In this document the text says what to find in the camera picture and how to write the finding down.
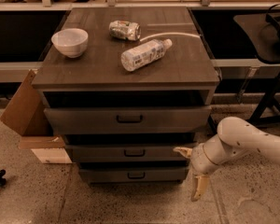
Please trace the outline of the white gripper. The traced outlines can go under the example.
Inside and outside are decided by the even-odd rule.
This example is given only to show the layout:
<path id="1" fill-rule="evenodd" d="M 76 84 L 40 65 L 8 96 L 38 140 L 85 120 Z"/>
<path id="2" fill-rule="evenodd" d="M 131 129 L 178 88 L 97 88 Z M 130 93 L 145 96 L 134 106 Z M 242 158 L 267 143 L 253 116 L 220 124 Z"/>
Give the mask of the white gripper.
<path id="1" fill-rule="evenodd" d="M 189 159 L 195 175 L 192 176 L 192 193 L 191 200 L 199 201 L 205 194 L 210 177 L 218 166 L 212 163 L 203 150 L 203 144 L 199 144 L 194 149 L 189 147 L 175 147 L 174 152 L 180 153 L 183 157 Z"/>

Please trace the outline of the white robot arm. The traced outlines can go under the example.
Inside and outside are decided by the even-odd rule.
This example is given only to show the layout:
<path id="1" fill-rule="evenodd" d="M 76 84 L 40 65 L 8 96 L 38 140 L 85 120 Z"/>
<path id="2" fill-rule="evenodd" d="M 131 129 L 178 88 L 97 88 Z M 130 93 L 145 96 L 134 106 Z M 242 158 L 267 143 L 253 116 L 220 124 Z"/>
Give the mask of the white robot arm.
<path id="1" fill-rule="evenodd" d="M 257 152 L 280 165 L 280 136 L 261 131 L 249 122 L 236 118 L 224 118 L 217 126 L 217 134 L 194 148 L 175 147 L 190 160 L 192 169 L 191 200 L 197 202 L 206 192 L 210 175 L 220 165 Z"/>

